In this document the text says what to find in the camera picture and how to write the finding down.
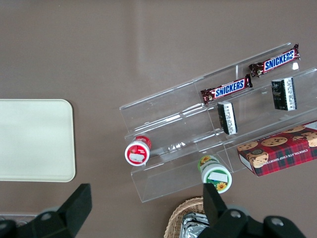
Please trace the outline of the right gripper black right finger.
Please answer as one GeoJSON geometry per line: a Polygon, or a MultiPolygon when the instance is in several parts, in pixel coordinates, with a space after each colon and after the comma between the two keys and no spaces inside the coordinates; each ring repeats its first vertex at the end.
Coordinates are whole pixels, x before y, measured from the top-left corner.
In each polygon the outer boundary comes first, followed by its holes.
{"type": "Polygon", "coordinates": [[[209,227],[202,231],[203,238],[243,238],[248,217],[238,209],[229,209],[211,183],[203,187],[203,205],[209,227]]]}

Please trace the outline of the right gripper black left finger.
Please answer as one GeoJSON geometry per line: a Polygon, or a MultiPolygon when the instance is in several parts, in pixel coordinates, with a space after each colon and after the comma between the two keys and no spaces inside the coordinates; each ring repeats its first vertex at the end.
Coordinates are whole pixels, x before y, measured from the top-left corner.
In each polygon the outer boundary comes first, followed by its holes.
{"type": "Polygon", "coordinates": [[[83,183],[56,210],[22,227],[23,238],[74,238],[92,210],[91,185],[83,183]]]}

